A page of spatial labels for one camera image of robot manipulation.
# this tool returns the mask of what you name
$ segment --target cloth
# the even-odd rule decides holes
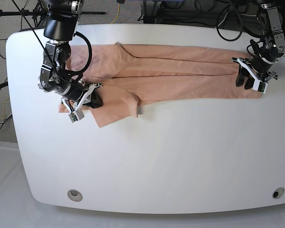
[[[80,70],[88,59],[86,46],[72,46],[66,66]],[[260,98],[261,94],[236,87],[238,64],[232,57],[246,53],[207,47],[161,45],[92,46],[93,57],[84,72],[87,84],[102,82],[97,93],[103,107],[90,110],[99,127],[132,115],[137,106],[190,98]],[[68,112],[60,105],[60,112]]]

